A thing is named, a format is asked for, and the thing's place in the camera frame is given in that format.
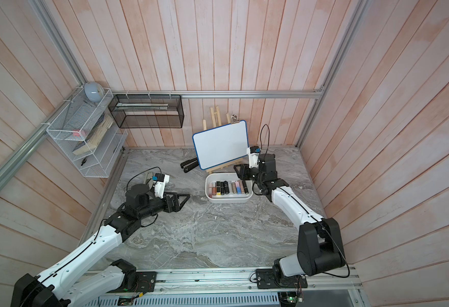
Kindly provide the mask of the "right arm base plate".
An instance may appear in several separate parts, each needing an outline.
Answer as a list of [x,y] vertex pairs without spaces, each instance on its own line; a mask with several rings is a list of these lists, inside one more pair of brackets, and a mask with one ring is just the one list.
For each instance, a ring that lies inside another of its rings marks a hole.
[[278,270],[257,269],[255,271],[256,283],[259,289],[307,289],[307,280],[304,276],[283,276]]

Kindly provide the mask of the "white plastic storage box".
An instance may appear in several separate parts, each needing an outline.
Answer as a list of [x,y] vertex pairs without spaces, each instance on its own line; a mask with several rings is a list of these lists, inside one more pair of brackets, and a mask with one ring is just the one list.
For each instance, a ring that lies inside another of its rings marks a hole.
[[211,203],[246,203],[252,196],[252,182],[235,173],[213,173],[205,180],[206,197]]

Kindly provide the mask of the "pink blue gradient lipstick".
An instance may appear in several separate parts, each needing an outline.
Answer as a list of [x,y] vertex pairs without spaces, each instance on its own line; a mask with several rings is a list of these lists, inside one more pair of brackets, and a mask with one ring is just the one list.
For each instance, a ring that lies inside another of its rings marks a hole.
[[237,193],[238,194],[242,194],[242,188],[240,186],[240,182],[237,180],[235,183],[236,189],[237,189]]

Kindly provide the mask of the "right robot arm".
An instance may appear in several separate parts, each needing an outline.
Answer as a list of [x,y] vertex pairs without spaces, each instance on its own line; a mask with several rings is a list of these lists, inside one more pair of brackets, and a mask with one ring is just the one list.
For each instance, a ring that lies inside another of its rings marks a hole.
[[280,287],[292,278],[314,276],[347,265],[341,230],[333,218],[326,218],[309,208],[294,193],[288,183],[278,177],[275,155],[261,153],[253,146],[248,152],[247,164],[233,168],[242,181],[250,180],[251,190],[258,188],[258,196],[265,196],[279,207],[298,229],[297,250],[294,254],[274,261],[274,281]]

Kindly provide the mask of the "pink gloss silver cap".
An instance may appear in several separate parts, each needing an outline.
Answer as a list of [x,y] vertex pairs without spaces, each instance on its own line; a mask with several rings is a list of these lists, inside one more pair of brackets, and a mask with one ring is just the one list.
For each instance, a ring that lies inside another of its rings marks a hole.
[[217,195],[216,182],[212,183],[212,195],[213,197]]

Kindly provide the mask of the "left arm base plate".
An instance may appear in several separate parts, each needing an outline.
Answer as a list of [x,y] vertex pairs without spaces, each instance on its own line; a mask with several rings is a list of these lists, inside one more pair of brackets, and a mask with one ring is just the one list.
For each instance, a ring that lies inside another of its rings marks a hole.
[[155,271],[130,272],[122,284],[109,293],[148,293],[155,289],[157,273]]

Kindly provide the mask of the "black gold square lipstick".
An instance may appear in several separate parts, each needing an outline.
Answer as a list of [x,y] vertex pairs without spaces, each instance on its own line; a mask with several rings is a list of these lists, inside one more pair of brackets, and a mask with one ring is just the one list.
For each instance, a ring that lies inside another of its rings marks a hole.
[[220,196],[221,195],[221,183],[219,181],[217,181],[215,183],[215,186],[216,186],[216,195]]

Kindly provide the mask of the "black lipstick gold band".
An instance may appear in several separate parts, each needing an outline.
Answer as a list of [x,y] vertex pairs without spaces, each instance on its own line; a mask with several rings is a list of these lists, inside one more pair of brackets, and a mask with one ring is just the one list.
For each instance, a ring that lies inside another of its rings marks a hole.
[[249,194],[249,190],[248,190],[248,187],[247,187],[247,184],[246,184],[246,181],[245,181],[245,180],[243,180],[243,181],[241,182],[241,185],[242,185],[243,192],[244,192],[245,194]]

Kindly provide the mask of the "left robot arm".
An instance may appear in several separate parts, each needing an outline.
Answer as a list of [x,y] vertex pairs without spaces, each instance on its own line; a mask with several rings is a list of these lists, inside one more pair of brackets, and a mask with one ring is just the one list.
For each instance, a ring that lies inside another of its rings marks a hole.
[[125,260],[116,260],[103,272],[81,281],[96,262],[124,243],[142,221],[159,212],[179,212],[189,194],[166,192],[164,184],[132,186],[117,211],[100,228],[65,258],[36,276],[26,274],[14,285],[12,306],[84,306],[93,299],[121,286],[134,289],[136,268]]

